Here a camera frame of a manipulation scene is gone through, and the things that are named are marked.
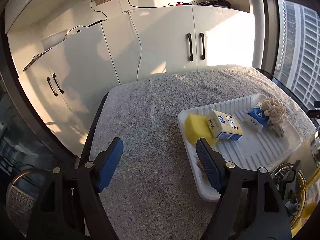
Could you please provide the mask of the cream knotted chunky yarn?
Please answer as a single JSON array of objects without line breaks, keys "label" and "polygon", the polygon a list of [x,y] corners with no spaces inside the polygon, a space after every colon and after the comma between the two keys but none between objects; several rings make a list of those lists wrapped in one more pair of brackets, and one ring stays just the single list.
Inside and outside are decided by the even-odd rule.
[{"label": "cream knotted chunky yarn", "polygon": [[286,107],[277,98],[266,97],[261,103],[261,108],[271,124],[283,124],[288,120]]}]

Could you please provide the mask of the yellow cat-shaped sponge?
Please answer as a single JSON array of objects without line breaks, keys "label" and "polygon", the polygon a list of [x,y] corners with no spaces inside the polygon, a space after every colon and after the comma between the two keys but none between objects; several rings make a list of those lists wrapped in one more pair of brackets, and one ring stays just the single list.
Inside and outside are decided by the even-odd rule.
[{"label": "yellow cat-shaped sponge", "polygon": [[190,144],[196,147],[199,139],[204,138],[210,146],[214,146],[218,140],[215,139],[209,129],[205,116],[188,114],[185,122],[185,135]]}]

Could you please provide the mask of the black mesh chair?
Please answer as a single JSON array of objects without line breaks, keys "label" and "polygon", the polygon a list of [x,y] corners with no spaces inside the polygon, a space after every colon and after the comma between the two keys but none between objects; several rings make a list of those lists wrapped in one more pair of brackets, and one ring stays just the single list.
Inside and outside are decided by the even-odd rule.
[{"label": "black mesh chair", "polygon": [[31,213],[48,173],[46,169],[29,168],[9,183],[5,209],[13,225],[24,236],[27,235]]}]

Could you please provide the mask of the dark green amber tumbler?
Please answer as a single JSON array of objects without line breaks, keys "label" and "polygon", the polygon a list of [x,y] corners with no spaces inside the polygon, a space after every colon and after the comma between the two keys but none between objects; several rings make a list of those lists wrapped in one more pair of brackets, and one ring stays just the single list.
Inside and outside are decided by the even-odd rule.
[{"label": "dark green amber tumbler", "polygon": [[306,179],[302,171],[302,162],[297,160],[294,163],[283,163],[275,168],[271,172],[271,178],[285,205],[291,234],[295,236],[319,203],[319,200],[312,196],[312,194],[319,196],[319,190],[315,186],[319,181],[319,168],[311,178]]}]

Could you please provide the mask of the white bowl on cabinet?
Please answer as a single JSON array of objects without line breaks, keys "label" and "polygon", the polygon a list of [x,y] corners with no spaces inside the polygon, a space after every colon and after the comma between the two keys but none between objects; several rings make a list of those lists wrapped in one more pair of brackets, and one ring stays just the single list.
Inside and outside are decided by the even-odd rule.
[{"label": "white bowl on cabinet", "polygon": [[49,35],[47,38],[45,38],[44,40],[42,40],[42,45],[43,45],[43,49],[44,51],[56,46],[57,44],[59,44],[60,42],[62,42],[67,34],[67,29],[60,31],[58,33],[54,33],[52,35]]}]

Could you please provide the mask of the yellow blue tissue pack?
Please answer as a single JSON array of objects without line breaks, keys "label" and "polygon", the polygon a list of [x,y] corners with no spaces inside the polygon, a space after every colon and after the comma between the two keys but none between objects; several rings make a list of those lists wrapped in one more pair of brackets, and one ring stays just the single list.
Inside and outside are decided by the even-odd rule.
[{"label": "yellow blue tissue pack", "polygon": [[212,109],[206,115],[206,120],[215,139],[236,141],[243,136],[239,122],[232,115]]}]

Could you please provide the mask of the grey terry towel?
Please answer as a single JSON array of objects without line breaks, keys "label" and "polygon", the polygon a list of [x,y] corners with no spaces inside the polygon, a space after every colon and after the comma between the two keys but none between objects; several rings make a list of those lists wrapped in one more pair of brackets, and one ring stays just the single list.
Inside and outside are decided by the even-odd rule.
[{"label": "grey terry towel", "polygon": [[120,239],[200,239],[215,204],[197,192],[177,124],[185,109],[252,94],[280,99],[301,140],[315,126],[278,86],[254,68],[231,67],[160,76],[112,89],[95,128],[89,158],[115,137],[124,152],[100,194]]}]

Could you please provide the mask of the white cabinet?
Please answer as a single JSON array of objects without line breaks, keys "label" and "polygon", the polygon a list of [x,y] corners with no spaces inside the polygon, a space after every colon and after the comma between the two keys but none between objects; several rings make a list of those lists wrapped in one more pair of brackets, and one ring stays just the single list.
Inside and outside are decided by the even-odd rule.
[{"label": "white cabinet", "polygon": [[251,67],[254,16],[199,5],[136,9],[74,29],[44,51],[8,35],[23,90],[42,121],[80,156],[102,98],[150,77],[225,66]]}]

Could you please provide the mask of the white mug with chrome lid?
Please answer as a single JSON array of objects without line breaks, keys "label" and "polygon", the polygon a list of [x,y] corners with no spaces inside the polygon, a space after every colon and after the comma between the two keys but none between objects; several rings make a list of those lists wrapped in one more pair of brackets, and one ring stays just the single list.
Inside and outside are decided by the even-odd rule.
[{"label": "white mug with chrome lid", "polygon": [[320,131],[319,130],[320,130],[320,127],[316,129],[310,141],[311,154],[317,167],[320,166],[320,139],[319,139]]}]

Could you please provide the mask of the white ribbed plastic tray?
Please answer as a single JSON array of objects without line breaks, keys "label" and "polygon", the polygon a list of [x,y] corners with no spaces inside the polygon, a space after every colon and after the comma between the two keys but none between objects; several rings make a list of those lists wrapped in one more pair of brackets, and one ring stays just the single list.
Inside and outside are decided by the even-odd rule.
[{"label": "white ribbed plastic tray", "polygon": [[237,141],[220,140],[212,149],[220,152],[225,161],[232,161],[240,168],[255,171],[263,166],[271,172],[300,146],[300,136],[289,121],[283,124],[285,128],[283,137],[277,137],[268,127],[264,127],[258,133],[245,121],[246,114],[265,98],[264,94],[253,94],[212,105],[186,109],[178,114],[177,123],[184,141],[197,191],[203,200],[217,202],[220,194],[211,187],[205,172],[198,166],[200,161],[195,147],[189,143],[185,133],[184,122],[187,116],[189,114],[205,116],[212,109],[234,116],[240,123],[244,135]]}]

